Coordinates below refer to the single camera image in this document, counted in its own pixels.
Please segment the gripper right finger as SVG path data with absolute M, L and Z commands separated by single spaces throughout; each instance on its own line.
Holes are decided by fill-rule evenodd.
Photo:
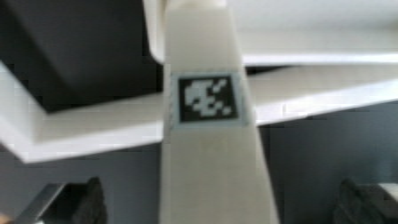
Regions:
M 398 224 L 398 183 L 343 180 L 332 224 Z

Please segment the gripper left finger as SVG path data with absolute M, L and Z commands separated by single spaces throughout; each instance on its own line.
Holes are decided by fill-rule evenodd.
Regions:
M 85 183 L 49 183 L 12 224 L 106 224 L 103 186 L 97 177 Z

